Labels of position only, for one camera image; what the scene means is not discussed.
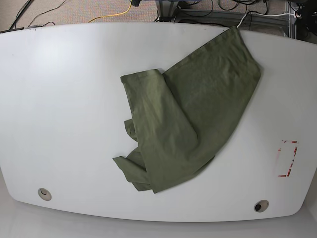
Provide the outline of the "olive green t-shirt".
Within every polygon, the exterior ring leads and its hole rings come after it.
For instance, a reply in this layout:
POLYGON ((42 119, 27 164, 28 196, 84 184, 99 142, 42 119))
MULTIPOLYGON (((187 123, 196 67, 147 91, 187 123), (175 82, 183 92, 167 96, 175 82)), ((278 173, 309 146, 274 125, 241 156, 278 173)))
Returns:
POLYGON ((201 173, 236 129, 261 78, 238 29, 231 27, 165 72, 121 77, 138 144, 117 166, 138 191, 154 193, 201 173))

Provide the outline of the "red tape rectangle marking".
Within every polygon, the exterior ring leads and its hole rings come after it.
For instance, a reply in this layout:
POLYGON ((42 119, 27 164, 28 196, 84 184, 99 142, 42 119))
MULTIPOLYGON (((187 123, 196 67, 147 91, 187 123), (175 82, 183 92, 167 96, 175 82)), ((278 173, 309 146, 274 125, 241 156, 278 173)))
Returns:
POLYGON ((296 140, 282 140, 278 149, 275 173, 279 178, 290 177, 299 143, 296 140))

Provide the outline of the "grey aluminium frame rail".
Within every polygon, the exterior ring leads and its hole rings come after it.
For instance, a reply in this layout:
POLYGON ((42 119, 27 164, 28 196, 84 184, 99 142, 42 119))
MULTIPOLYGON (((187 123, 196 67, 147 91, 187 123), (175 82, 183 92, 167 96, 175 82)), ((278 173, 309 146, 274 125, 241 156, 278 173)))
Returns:
POLYGON ((271 0, 156 0, 155 4, 159 22, 280 30, 285 37, 297 38, 295 10, 284 0, 272 10, 271 0))

